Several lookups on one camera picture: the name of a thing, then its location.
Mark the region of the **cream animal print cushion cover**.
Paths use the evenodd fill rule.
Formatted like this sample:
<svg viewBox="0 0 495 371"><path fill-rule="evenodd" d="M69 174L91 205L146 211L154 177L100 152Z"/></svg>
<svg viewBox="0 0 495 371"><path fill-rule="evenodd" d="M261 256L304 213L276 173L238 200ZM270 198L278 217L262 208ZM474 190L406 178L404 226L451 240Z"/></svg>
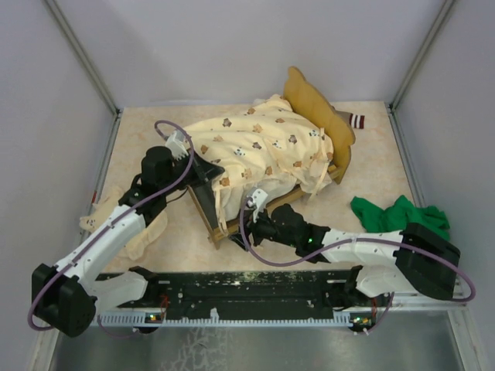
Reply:
<svg viewBox="0 0 495 371"><path fill-rule="evenodd" d="M222 232L253 188L273 200L295 186L314 195L332 182L332 140L279 95L245 112L197 121L186 132L202 159L224 168L211 183Z"/></svg>

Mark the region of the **wooden pet bed frame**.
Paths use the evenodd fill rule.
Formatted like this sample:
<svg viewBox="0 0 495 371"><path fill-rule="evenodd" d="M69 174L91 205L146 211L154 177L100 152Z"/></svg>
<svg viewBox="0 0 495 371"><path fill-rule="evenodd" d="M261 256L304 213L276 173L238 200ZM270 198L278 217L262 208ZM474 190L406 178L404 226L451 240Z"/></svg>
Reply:
<svg viewBox="0 0 495 371"><path fill-rule="evenodd" d="M199 158L224 170L190 192L213 244L235 233L253 188L276 206L340 183L355 142L349 121L295 66L282 95L197 121L186 131Z"/></svg>

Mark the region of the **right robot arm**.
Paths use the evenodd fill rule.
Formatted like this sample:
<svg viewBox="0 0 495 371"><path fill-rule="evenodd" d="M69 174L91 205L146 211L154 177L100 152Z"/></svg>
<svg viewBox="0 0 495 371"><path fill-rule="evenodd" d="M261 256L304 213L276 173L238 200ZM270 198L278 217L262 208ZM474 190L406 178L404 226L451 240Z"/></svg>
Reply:
<svg viewBox="0 0 495 371"><path fill-rule="evenodd" d="M244 250L267 240L294 248L311 263L350 264L345 294L356 306L393 292L454 298L459 249L419 223L392 232L350 233L309 223L289 204L268 212L250 203L229 238Z"/></svg>

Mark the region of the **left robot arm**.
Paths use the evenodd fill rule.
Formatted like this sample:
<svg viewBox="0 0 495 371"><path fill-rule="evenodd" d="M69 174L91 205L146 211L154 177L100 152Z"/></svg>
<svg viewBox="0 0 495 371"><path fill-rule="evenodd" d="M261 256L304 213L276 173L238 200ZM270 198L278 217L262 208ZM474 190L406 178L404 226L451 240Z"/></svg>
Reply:
<svg viewBox="0 0 495 371"><path fill-rule="evenodd" d="M194 151L175 158L165 146L148 149L140 173L102 225L56 264L40 264L33 271L29 326L36 331L56 328L76 337L105 311L132 301L146 307L155 305L161 297L157 274L143 267L132 267L102 281L99 274L132 238L157 221L167 206L167 195L208 185L223 173L222 167L206 162ZM34 318L47 325L36 325Z"/></svg>

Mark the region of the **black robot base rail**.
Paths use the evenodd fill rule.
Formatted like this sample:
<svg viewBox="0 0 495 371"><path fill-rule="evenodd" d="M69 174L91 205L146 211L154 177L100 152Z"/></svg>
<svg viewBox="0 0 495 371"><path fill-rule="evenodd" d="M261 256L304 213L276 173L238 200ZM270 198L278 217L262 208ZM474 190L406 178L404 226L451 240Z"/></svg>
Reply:
<svg viewBox="0 0 495 371"><path fill-rule="evenodd" d="M367 332L383 313L448 311L454 299L421 294L368 298L351 287L353 271L245 271L159 273L152 291L96 316L91 326L128 327L150 333L172 327L317 327Z"/></svg>

